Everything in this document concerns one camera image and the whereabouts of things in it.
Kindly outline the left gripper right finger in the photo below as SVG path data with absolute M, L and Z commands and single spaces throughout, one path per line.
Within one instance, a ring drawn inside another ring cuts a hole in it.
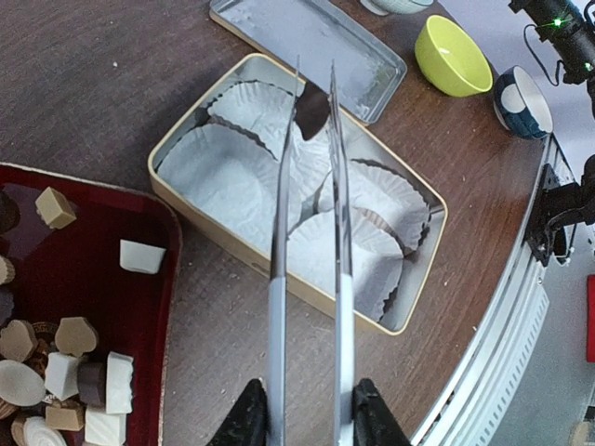
M 362 378 L 352 391 L 352 418 L 354 445 L 412 445 L 370 378 Z

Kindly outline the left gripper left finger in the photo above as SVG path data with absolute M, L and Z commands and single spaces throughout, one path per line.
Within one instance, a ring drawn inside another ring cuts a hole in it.
M 251 379 L 211 438 L 213 446 L 264 446 L 267 439 L 267 395 L 262 382 Z

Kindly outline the white handled metal tongs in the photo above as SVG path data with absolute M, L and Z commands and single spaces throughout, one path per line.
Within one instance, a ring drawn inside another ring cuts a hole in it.
M 281 156 L 276 214 L 271 240 L 268 294 L 269 375 L 267 381 L 269 445 L 285 443 L 286 298 L 288 277 L 294 275 L 318 293 L 335 301 L 334 443 L 352 445 L 352 391 L 355 379 L 354 279 L 352 267 L 351 212 L 346 157 L 340 116 L 337 78 L 330 76 L 330 114 L 324 125 L 329 138 L 330 171 L 320 188 L 332 194 L 332 208 L 293 227 L 291 199 L 300 197 L 291 175 L 292 125 L 296 103 L 305 85 L 297 84 Z

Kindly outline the tan chocolate piece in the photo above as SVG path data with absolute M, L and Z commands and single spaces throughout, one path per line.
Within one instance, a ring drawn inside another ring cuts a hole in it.
M 85 407 L 80 404 L 50 405 L 46 407 L 45 419 L 50 428 L 78 432 L 85 426 Z

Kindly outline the cream chocolate piece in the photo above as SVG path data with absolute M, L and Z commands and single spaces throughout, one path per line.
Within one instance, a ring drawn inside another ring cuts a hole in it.
M 77 395 L 77 373 L 81 361 L 81 358 L 59 352 L 50 353 L 45 373 L 46 390 L 60 401 Z

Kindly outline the beige chocolate piece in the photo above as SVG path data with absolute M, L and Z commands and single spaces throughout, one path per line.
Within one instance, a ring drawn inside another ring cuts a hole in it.
M 58 351 L 65 355 L 80 358 L 96 349 L 99 335 L 85 317 L 62 318 L 55 333 Z

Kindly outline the dark shell chocolate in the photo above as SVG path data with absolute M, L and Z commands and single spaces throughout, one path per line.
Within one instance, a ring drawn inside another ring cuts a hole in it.
M 314 138 L 324 127 L 330 114 L 328 96 L 308 81 L 296 103 L 295 122 L 305 141 Z

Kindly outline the bear print tin lid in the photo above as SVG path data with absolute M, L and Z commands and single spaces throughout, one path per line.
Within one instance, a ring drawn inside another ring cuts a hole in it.
M 213 17 L 324 91 L 336 72 L 340 105 L 375 123 L 401 85 L 405 61 L 329 1 L 212 1 Z

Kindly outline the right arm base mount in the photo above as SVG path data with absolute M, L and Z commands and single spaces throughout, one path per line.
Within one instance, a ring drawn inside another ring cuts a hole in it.
M 552 166 L 545 164 L 523 238 L 535 259 L 546 267 L 558 230 L 581 222 L 594 223 L 594 156 L 585 162 L 580 184 L 560 185 Z

